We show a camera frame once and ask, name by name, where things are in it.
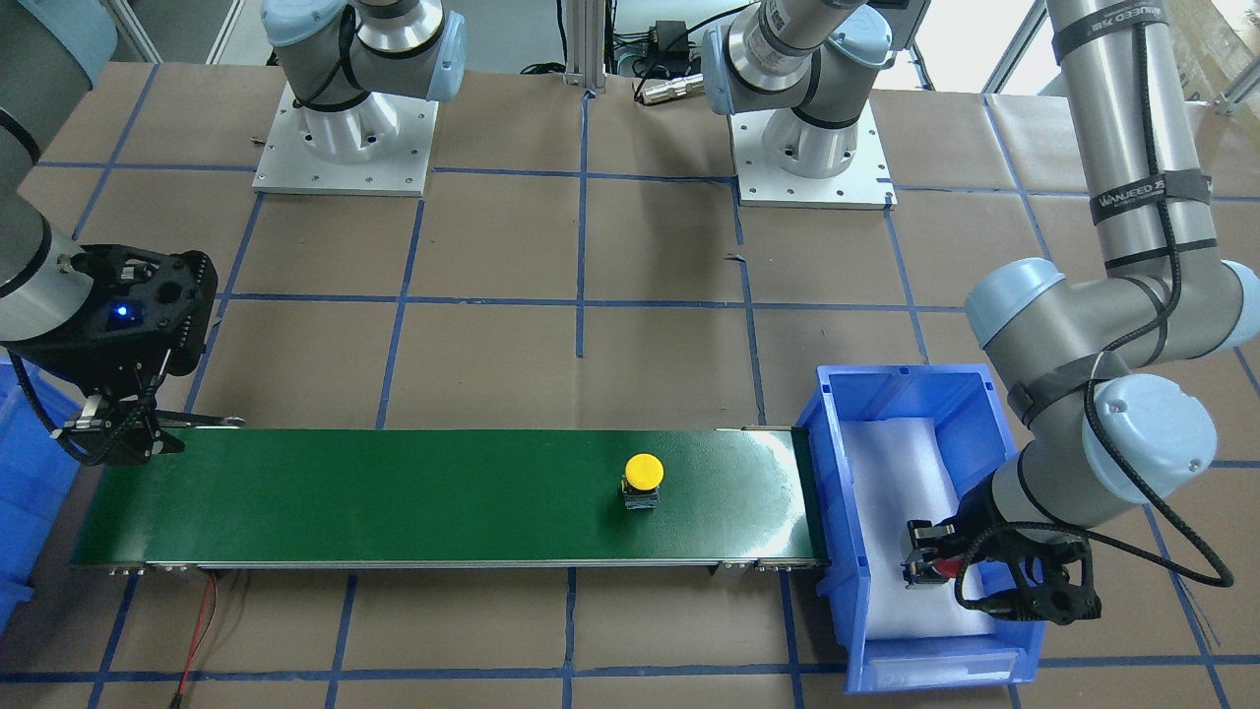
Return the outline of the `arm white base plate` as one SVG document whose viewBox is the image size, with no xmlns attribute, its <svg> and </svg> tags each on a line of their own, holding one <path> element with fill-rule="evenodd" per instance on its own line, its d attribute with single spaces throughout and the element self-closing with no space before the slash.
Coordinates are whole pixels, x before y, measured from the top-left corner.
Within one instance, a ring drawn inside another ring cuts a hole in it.
<svg viewBox="0 0 1260 709">
<path fill-rule="evenodd" d="M 883 210 L 898 203 L 869 102 L 838 130 L 805 123 L 791 110 L 728 122 L 743 207 Z"/>
<path fill-rule="evenodd" d="M 369 94 L 341 112 L 295 105 L 284 87 L 252 186 L 309 196 L 423 196 L 441 105 Z"/>
</svg>

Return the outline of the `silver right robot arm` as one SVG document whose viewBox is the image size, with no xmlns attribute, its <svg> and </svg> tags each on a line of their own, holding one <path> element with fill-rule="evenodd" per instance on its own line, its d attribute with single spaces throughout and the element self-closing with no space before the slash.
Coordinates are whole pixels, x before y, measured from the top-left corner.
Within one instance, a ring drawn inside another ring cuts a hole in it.
<svg viewBox="0 0 1260 709">
<path fill-rule="evenodd" d="M 286 76 L 253 185 L 422 196 L 438 105 L 467 71 L 467 18 L 440 1 L 266 1 Z M 49 438 L 83 466 L 136 466 L 220 419 L 163 411 L 195 372 L 218 292 L 203 251 L 81 243 L 24 191 L 118 43 L 100 1 L 3 4 L 3 349 Z"/>
</svg>

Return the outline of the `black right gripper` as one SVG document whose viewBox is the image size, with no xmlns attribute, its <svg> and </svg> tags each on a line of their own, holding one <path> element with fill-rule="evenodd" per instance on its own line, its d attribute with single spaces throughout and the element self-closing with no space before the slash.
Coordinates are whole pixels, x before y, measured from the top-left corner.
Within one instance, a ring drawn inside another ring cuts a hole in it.
<svg viewBox="0 0 1260 709">
<path fill-rule="evenodd" d="M 67 322 L 5 348 L 89 395 L 63 423 L 63 443 L 81 463 L 147 463 L 186 450 L 165 429 L 232 427 L 239 417 L 164 414 L 139 395 L 159 373 L 185 377 L 205 350 L 218 273 L 209 254 L 158 254 L 129 246 L 89 246 L 69 257 L 69 275 L 91 280 Z"/>
</svg>

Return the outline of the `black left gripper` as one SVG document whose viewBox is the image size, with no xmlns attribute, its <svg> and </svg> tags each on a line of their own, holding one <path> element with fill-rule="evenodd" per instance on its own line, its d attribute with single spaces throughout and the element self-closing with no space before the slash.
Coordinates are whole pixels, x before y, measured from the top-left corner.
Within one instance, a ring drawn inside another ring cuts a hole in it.
<svg viewBox="0 0 1260 709">
<path fill-rule="evenodd" d="M 995 510 L 988 482 L 963 495 L 950 523 L 908 520 L 910 552 L 958 552 L 961 557 L 954 597 L 963 610 L 982 611 L 1008 622 L 1045 620 L 1071 625 L 1102 615 L 1085 533 L 1084 528 L 1071 525 L 1004 520 Z M 1014 586 L 980 599 L 966 599 L 963 596 L 966 570 L 983 560 L 1003 562 Z M 932 562 L 906 560 L 902 579 L 908 591 L 917 591 L 948 584 L 954 573 L 937 570 Z"/>
</svg>

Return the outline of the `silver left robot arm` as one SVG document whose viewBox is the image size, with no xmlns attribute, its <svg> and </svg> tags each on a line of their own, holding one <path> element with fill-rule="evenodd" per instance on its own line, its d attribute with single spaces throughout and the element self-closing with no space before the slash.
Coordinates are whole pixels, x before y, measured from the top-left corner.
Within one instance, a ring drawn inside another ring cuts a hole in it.
<svg viewBox="0 0 1260 709">
<path fill-rule="evenodd" d="M 1105 277 L 1072 283 L 1021 259 L 969 292 L 976 345 L 1033 434 L 953 515 L 914 520 L 867 569 L 950 586 L 961 610 L 1068 625 L 1097 618 L 1091 544 L 1203 586 L 1234 586 L 1169 506 L 1212 463 L 1206 408 L 1147 366 L 1232 349 L 1257 332 L 1257 275 L 1221 257 L 1212 184 L 1184 116 L 1168 5 L 1048 1 Z"/>
</svg>

